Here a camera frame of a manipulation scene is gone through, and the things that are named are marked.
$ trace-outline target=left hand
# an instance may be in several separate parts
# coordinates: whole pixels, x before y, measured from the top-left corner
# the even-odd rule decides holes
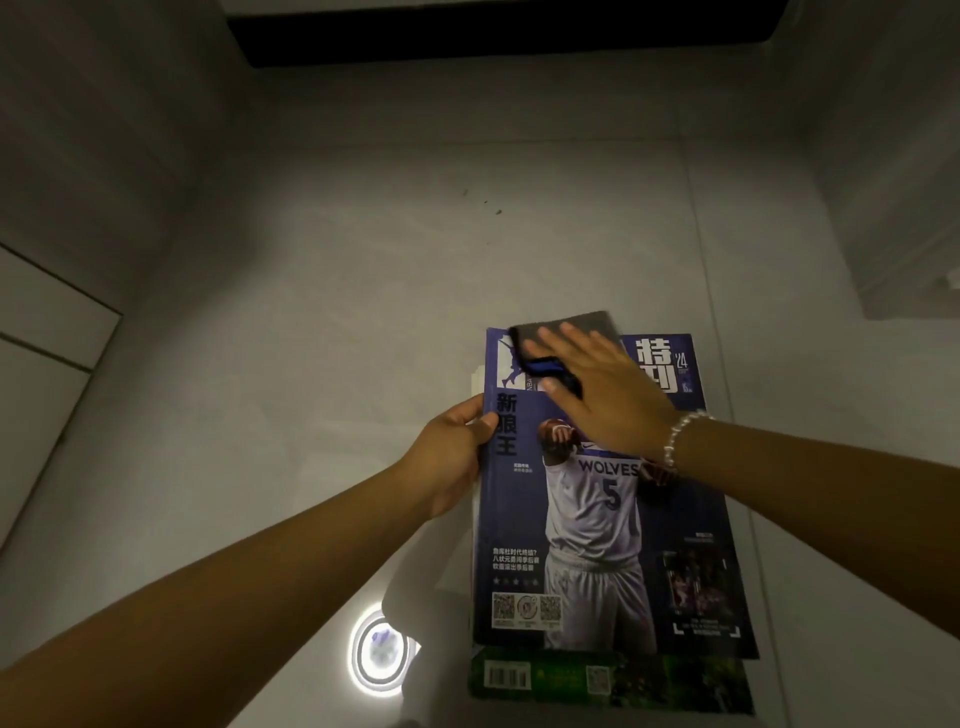
[[[480,471],[477,449],[493,436],[495,412],[483,417],[483,395],[455,404],[426,424],[396,466],[437,518],[464,496]]]

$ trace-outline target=blue magazine cover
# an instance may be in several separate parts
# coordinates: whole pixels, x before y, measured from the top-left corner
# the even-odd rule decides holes
[[[621,339],[679,409],[705,407],[688,334]],[[500,421],[481,473],[474,643],[504,659],[670,656],[680,671],[717,658],[708,672],[721,677],[703,682],[733,685],[723,675],[735,672],[749,702],[739,660],[758,654],[723,495],[590,442],[519,369],[506,330],[487,330],[485,371],[485,410]],[[478,669],[509,661],[487,664]],[[490,687],[493,677],[477,679]]]

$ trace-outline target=fingers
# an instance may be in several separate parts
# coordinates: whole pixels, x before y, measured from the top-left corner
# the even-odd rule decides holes
[[[573,346],[573,344],[564,339],[562,336],[554,333],[549,328],[538,328],[537,336],[539,336],[540,340],[564,361],[564,364],[579,364],[584,360],[584,354],[580,351],[580,349]]]
[[[543,359],[545,356],[553,356],[553,352],[547,349],[543,344],[527,339],[523,342],[523,348],[527,350],[535,359]]]
[[[473,442],[476,443],[477,446],[483,445],[491,439],[499,419],[500,417],[496,412],[488,412],[476,422],[468,425],[468,429],[473,433]]]
[[[630,357],[627,356],[627,353],[623,351],[622,344],[620,344],[619,342],[614,343],[599,331],[591,331],[590,338],[594,342],[596,342],[597,346],[599,346],[601,349],[605,350],[606,352],[611,353],[613,356],[617,358],[626,357],[627,359],[630,359]]]
[[[566,339],[547,327],[540,327],[537,335],[543,344],[527,339],[523,346],[535,357],[558,356],[564,362],[576,364],[583,364],[591,358],[610,361],[611,354],[615,352],[615,345],[596,331],[587,336],[568,321],[560,324],[560,331],[564,333]]]
[[[483,395],[476,395],[469,400],[454,404],[441,417],[456,425],[466,425],[470,420],[480,417],[483,412]]]
[[[548,377],[542,381],[543,391],[547,397],[553,400],[566,414],[570,416],[574,424],[581,429],[584,427],[585,420],[589,417],[587,406],[577,399],[576,395],[564,387],[557,379]]]
[[[566,338],[580,347],[582,351],[594,355],[598,353],[599,347],[597,344],[589,336],[573,326],[573,324],[570,324],[568,321],[564,321],[562,324],[560,324],[560,331],[564,333]]]

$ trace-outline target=white cabinet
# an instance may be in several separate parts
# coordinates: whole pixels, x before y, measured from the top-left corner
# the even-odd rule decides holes
[[[0,248],[0,334],[93,369],[119,314]]]
[[[85,372],[0,341],[0,544],[88,379]]]
[[[0,546],[119,320],[0,248]]]

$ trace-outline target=white floor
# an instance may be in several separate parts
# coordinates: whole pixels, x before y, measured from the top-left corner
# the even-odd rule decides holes
[[[608,308],[624,330],[689,331],[718,416],[960,464],[957,325],[860,318],[804,157],[742,61],[271,79],[0,559],[0,664],[391,462],[468,394],[490,325]],[[786,725],[754,538],[732,518],[758,715]],[[755,520],[791,724],[955,723],[958,642]],[[236,724],[636,723],[468,701],[467,530],[463,510],[425,528]],[[349,682],[346,639],[380,598],[423,651],[378,701]]]

